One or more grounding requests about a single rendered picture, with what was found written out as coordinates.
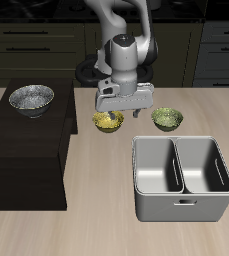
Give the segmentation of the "white basket with two bins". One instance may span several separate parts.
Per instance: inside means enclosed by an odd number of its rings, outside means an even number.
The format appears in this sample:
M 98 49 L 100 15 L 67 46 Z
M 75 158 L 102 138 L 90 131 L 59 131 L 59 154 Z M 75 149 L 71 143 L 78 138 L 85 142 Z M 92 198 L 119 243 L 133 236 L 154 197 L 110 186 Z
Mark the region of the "white basket with two bins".
M 132 167 L 142 222 L 217 222 L 229 204 L 229 171 L 211 136 L 136 136 Z

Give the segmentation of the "dark wooden cabinet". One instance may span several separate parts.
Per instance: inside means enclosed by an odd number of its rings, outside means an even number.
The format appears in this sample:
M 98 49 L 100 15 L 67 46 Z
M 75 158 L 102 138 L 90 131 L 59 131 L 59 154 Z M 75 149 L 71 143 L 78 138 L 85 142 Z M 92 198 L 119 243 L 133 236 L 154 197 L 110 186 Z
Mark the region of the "dark wooden cabinet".
M 54 91 L 49 110 L 38 118 L 18 113 L 9 96 L 26 85 Z M 0 100 L 0 210 L 67 209 L 63 176 L 69 139 L 76 134 L 70 78 L 13 79 Z

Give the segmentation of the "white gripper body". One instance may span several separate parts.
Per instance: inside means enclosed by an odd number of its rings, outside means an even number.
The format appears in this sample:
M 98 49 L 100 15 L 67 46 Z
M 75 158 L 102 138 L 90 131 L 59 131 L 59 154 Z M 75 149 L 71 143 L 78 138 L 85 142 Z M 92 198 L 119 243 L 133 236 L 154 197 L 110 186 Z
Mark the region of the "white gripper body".
M 99 92 L 95 97 L 95 109 L 98 112 L 145 109 L 153 106 L 154 86 L 151 83 L 139 83 L 137 91 L 131 96 L 105 96 Z

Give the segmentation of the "yellow bowl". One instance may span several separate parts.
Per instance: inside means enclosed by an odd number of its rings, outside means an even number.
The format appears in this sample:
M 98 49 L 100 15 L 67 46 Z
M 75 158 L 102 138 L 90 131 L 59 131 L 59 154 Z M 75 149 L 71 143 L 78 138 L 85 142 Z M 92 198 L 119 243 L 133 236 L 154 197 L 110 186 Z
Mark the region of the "yellow bowl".
M 121 127 L 124 122 L 124 116 L 119 111 L 112 111 L 115 113 L 116 119 L 111 120 L 108 112 L 96 112 L 93 115 L 92 121 L 100 131 L 105 133 L 112 133 Z

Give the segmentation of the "green bowl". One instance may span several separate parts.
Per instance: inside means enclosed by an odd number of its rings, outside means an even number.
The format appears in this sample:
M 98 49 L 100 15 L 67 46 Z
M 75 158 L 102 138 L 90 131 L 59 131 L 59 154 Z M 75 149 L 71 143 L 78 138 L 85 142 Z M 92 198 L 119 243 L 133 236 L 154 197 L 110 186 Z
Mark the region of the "green bowl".
M 158 108 L 151 114 L 155 126 L 164 132 L 177 129 L 183 121 L 183 115 L 173 108 Z

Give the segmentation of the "flat black base plate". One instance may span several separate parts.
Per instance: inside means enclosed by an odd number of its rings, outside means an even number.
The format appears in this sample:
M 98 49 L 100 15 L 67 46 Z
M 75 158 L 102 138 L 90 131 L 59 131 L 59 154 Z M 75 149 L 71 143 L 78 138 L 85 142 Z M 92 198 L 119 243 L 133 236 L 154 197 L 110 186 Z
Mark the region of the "flat black base plate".
M 75 76 L 82 87 L 97 88 L 99 81 L 109 77 L 108 74 L 104 74 L 94 67 L 97 60 L 98 56 L 96 54 L 89 54 L 76 67 Z M 138 66 L 136 71 L 138 83 L 150 82 L 153 78 L 153 69 L 151 66 Z

